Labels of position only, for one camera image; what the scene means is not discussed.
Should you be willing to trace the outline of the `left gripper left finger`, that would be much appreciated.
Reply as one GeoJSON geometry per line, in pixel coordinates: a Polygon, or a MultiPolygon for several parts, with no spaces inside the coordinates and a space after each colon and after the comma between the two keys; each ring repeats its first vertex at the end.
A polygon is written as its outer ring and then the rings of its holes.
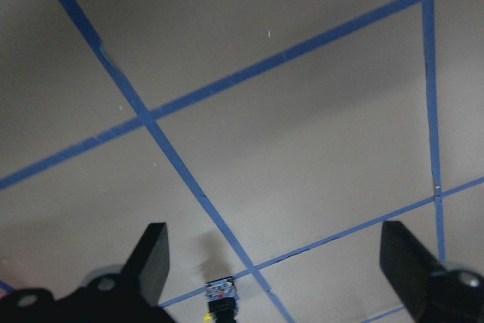
{"type": "Polygon", "coordinates": [[[1,298],[2,322],[173,322],[159,300],[169,274],[165,222],[149,224],[117,273],[99,275],[56,300],[43,288],[1,298]]]}

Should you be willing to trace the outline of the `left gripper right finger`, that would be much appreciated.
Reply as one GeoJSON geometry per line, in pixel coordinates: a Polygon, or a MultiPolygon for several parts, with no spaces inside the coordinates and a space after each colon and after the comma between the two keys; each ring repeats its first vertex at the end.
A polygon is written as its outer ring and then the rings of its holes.
{"type": "Polygon", "coordinates": [[[383,222],[379,264],[413,321],[483,321],[483,275],[439,261],[402,222],[383,222]]]}

